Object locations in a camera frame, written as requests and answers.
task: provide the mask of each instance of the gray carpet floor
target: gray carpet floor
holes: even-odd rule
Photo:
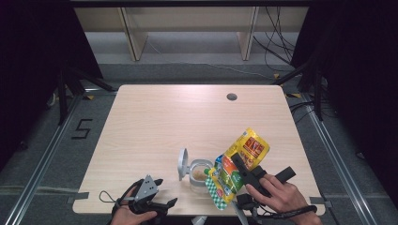
[[[209,84],[270,84],[273,81],[273,71],[266,66],[234,66],[234,69],[251,73],[268,74],[266,77],[236,72],[231,69],[207,67],[203,65],[101,65],[105,81],[114,87],[123,83],[209,83]],[[285,93],[297,93],[299,77],[283,86]],[[94,94],[92,100],[80,101],[71,117],[67,131],[62,138],[56,154],[45,173],[38,191],[31,202],[22,224],[105,224],[109,215],[77,215],[73,213],[68,197],[78,191],[84,178],[85,170],[95,149],[101,130],[110,111],[115,95],[100,92]],[[301,102],[301,98],[288,97],[290,105]],[[355,156],[355,144],[340,123],[338,116],[327,103],[323,104],[325,124],[333,138],[340,154],[359,185],[366,200],[380,224],[394,224],[398,221],[397,210],[378,183],[366,161]],[[332,202],[331,210],[340,224],[361,224],[354,205],[346,194],[344,186],[331,163],[325,146],[314,130],[314,125],[305,107],[294,113],[298,133],[304,149],[310,160],[314,176],[320,190]],[[18,152],[0,174],[1,184],[1,219],[4,220],[18,198],[23,186],[36,168],[40,156],[57,126],[58,106],[55,105],[44,112],[40,121],[32,129],[28,138],[29,148]],[[81,119],[92,119],[86,122],[85,128],[90,128],[86,139],[73,140],[72,137],[82,135],[76,131]],[[321,217],[324,224],[336,224],[330,211]],[[176,218],[170,217],[167,222],[173,224]],[[239,224],[236,217],[210,218],[207,224]],[[270,220],[268,224],[290,224],[287,221]]]
[[[198,41],[199,43],[206,42],[204,40],[206,36],[193,36],[191,34],[189,36],[196,38],[194,43],[198,43]],[[179,36],[178,45],[174,44],[171,38],[166,37],[155,35],[149,39],[162,54],[146,45],[142,60],[136,63],[132,63],[129,59],[129,52],[126,43],[124,43],[124,34],[111,36],[114,41],[111,48],[104,48],[102,42],[91,43],[100,63],[104,81],[113,87],[119,87],[126,83],[268,85],[274,81],[275,73],[283,76],[288,70],[292,69],[289,66],[278,65],[277,61],[272,58],[268,59],[272,68],[264,65],[263,51],[255,44],[253,44],[253,55],[251,56],[253,63],[242,63],[235,36],[222,35],[220,39],[208,41],[207,45],[203,45],[207,46],[206,50],[199,51],[199,53],[204,54],[192,53],[194,51],[191,49],[181,47],[181,41],[184,42],[183,36]],[[169,57],[168,61],[164,60],[165,56]],[[199,64],[177,63],[180,61],[194,61],[199,62]],[[285,83],[283,85],[284,92],[286,94],[298,93],[299,79],[300,76]],[[98,89],[97,86],[89,82],[83,83],[87,89]],[[91,100],[82,99],[71,116],[65,135],[56,148],[56,153],[25,212],[22,224],[88,225],[106,224],[108,222],[110,214],[78,215],[73,212],[72,204],[69,202],[69,198],[78,192],[78,188],[83,181],[85,171],[115,99],[115,95],[104,91],[93,91],[90,95],[94,95],[94,98]],[[289,105],[302,102],[301,98],[295,97],[288,97],[286,100]],[[322,112],[329,135],[340,155],[343,156],[344,163],[354,181],[369,203],[378,224],[398,224],[397,209],[366,161],[355,155],[358,150],[355,143],[352,142],[349,133],[338,118],[338,113],[332,109],[326,99],[322,104]],[[314,128],[307,109],[305,107],[297,109],[293,118],[297,123],[298,133],[313,169],[316,183],[325,198],[331,201],[333,205],[321,217],[323,223],[327,225],[362,224],[360,216],[329,158],[325,145]],[[81,131],[76,130],[82,119],[92,120],[82,124],[84,128],[90,128],[87,138],[72,139],[72,137],[83,135]],[[30,135],[26,137],[29,147],[26,150],[16,152],[6,168],[0,172],[0,223],[5,222],[23,187],[28,183],[36,169],[57,129],[58,120],[59,107],[55,104],[48,111],[43,112],[36,125],[31,129]],[[164,220],[164,224],[191,224],[190,221],[191,217],[168,217]],[[206,224],[240,223],[237,217],[210,217]],[[283,220],[270,220],[267,224],[291,223]]]

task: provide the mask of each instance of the yellow snack bag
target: yellow snack bag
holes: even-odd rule
[[[243,186],[239,170],[231,160],[231,156],[239,153],[251,171],[263,160],[268,151],[268,143],[251,128],[247,128],[224,154],[216,158],[214,168],[208,171],[206,185],[219,209],[225,208]]]
[[[249,171],[260,164],[269,151],[269,145],[250,127],[224,153],[231,158],[236,152],[240,154]]]

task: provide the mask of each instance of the wooden table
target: wooden table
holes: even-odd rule
[[[230,93],[237,100],[227,99]],[[307,202],[309,197],[320,197],[280,86],[123,85],[79,189],[89,192],[89,197],[76,200],[73,210],[109,214],[114,205],[100,201],[102,190],[118,198],[133,182],[150,174],[164,180],[155,202],[178,197],[169,215],[235,215],[232,205],[220,211],[208,194],[192,192],[189,177],[179,181],[176,167],[181,148],[188,149],[189,163],[196,158],[214,161],[246,128],[254,129],[270,145],[260,164],[268,173],[291,166],[297,175],[290,182]],[[318,205],[317,214],[324,212],[325,207]]]

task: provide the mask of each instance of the person's left hand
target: person's left hand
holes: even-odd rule
[[[126,196],[130,196],[131,193],[135,190],[135,187],[129,191]],[[157,213],[155,211],[146,212],[143,214],[133,214],[129,209],[128,201],[122,201],[120,208],[118,208],[112,218],[111,225],[138,225],[144,221],[150,220],[154,218]]]

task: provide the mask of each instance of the wire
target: wire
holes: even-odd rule
[[[319,186],[318,186],[318,190],[319,190],[319,194],[321,194],[321,197],[322,197],[323,201],[324,201],[324,202],[327,202],[328,199],[325,197],[325,194],[323,193],[323,191],[321,190],[321,188],[319,188]],[[331,207],[327,207],[327,208],[328,208],[328,210],[329,210],[329,212],[330,212],[330,214],[331,214],[331,217],[334,219],[334,222],[336,223],[336,225],[340,225],[339,220],[337,220],[337,217],[336,217],[336,215],[334,214],[334,212],[333,212],[333,210],[331,209]]]
[[[159,51],[157,48],[155,48],[155,47],[149,42],[149,40],[147,40],[146,42],[152,47],[152,49],[154,49],[158,54],[161,55],[161,57],[163,58],[164,61],[166,61],[166,62],[168,62],[168,63],[171,63],[171,64],[195,65],[194,63],[179,62],[179,61],[176,61],[176,62],[170,61],[170,60],[166,59],[166,57],[164,57],[163,53],[162,53],[161,51]],[[213,65],[213,64],[204,64],[204,65],[211,66],[211,67],[215,67],[215,68],[230,69],[230,70],[233,70],[233,71],[235,71],[235,72],[239,72],[239,73],[243,73],[243,74],[249,74],[249,75],[257,75],[257,76],[261,76],[261,77],[266,78],[266,79],[269,79],[269,80],[274,80],[273,78],[267,77],[266,75],[263,75],[263,74],[261,74],[261,73],[247,72],[247,71],[242,71],[242,70],[235,69],[235,68],[232,68],[232,67],[230,67],[230,68],[229,68],[229,67],[222,67],[222,66],[216,66],[216,65]]]
[[[104,200],[101,198],[102,193],[107,194],[108,197],[111,199],[111,201],[104,201]],[[106,190],[103,190],[102,192],[99,193],[99,199],[100,199],[100,201],[103,202],[103,203],[116,203],[116,200],[114,200],[114,199],[112,198],[112,196],[111,196]]]
[[[290,62],[285,60],[284,58],[282,58],[280,55],[278,55],[276,52],[272,51],[271,49],[267,48],[266,46],[264,46],[262,43],[260,43],[260,41],[257,40],[257,38],[255,36],[253,36],[253,39],[261,46],[263,47],[263,49],[265,49],[266,51],[272,53],[273,55],[275,55],[276,57],[278,57],[279,59],[281,59],[282,61],[284,61],[286,64],[289,64]]]
[[[307,113],[305,113],[303,116],[301,116],[301,118],[295,122],[295,124],[297,125],[305,116],[307,116],[308,114],[312,113],[314,110],[310,110]]]
[[[290,46],[292,46],[293,48],[294,48],[295,46],[294,46],[293,44],[291,44],[289,41],[287,41],[287,40],[283,37],[283,35],[282,35],[282,26],[281,26],[281,20],[280,20],[281,8],[280,8],[280,7],[277,7],[277,21],[276,21],[276,22],[274,22],[274,20],[272,19],[272,17],[271,17],[271,15],[270,15],[270,13],[269,13],[267,7],[266,7],[266,12],[267,12],[267,15],[268,15],[268,17],[269,17],[269,19],[270,19],[270,21],[271,21],[271,23],[272,23],[272,26],[273,26],[273,28],[274,28],[271,37],[269,37],[268,34],[266,33],[266,36],[267,36],[267,38],[269,39],[269,43],[272,42],[272,43],[275,44],[275,42],[274,42],[272,39],[273,39],[274,34],[276,33],[276,34],[279,36],[279,38],[280,38],[280,40],[281,40],[281,42],[282,42],[282,44],[283,44],[283,46],[280,46],[280,47],[283,48],[283,50],[284,50],[284,52],[285,52],[285,54],[286,54],[286,57],[287,57],[288,60],[290,61],[290,60],[291,60],[291,57],[292,57],[292,54],[290,53],[290,51],[293,51],[293,50],[290,50],[289,48],[287,48],[285,42],[287,42],[287,43],[288,43]]]

